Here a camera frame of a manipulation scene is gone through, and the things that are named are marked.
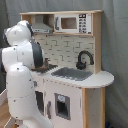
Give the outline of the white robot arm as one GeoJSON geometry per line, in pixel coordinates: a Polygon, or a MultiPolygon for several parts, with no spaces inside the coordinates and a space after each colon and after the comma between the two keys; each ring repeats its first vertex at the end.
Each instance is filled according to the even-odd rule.
{"type": "Polygon", "coordinates": [[[0,69],[6,73],[9,112],[27,128],[53,128],[37,106],[30,70],[43,66],[44,51],[32,38],[32,26],[26,20],[4,32],[9,47],[0,49],[0,69]]]}

